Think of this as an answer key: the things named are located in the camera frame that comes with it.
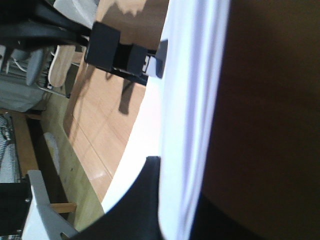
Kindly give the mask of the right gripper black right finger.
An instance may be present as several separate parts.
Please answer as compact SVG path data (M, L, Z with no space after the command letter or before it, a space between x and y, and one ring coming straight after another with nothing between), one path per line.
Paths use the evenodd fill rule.
M201 194L192 225L192 239L262 240L263 238L231 219Z

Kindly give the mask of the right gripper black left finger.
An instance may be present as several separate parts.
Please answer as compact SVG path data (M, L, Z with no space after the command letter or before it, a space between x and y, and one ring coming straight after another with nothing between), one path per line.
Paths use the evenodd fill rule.
M76 240L162 240L158 218L161 158L149 156L124 196Z

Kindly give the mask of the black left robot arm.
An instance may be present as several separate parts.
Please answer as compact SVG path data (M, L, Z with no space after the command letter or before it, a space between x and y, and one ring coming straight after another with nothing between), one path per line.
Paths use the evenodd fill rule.
M67 18L45 0L0 2L0 44L8 48L86 46L90 34L90 28Z

